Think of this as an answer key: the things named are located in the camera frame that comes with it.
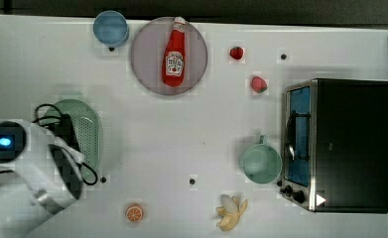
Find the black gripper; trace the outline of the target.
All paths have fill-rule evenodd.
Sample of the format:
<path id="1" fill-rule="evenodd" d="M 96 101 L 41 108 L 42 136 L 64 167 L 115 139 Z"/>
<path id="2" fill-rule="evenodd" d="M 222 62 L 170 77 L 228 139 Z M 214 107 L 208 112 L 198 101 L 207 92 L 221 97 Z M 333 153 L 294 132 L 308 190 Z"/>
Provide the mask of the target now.
<path id="1" fill-rule="evenodd" d="M 76 133 L 73 128 L 72 120 L 68 114 L 63 114 L 58 122 L 51 127 L 53 133 L 63 139 L 71 148 L 80 151 Z"/>

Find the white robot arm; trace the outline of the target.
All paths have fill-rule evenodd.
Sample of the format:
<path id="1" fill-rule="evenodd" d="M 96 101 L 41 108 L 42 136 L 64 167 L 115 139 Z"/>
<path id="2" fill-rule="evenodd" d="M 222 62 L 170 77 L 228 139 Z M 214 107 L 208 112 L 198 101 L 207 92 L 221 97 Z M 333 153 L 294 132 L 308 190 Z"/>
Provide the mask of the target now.
<path id="1" fill-rule="evenodd" d="M 25 238 L 80 199 L 84 155 L 35 123 L 0 122 L 0 169 L 16 175 L 0 184 L 0 238 Z"/>

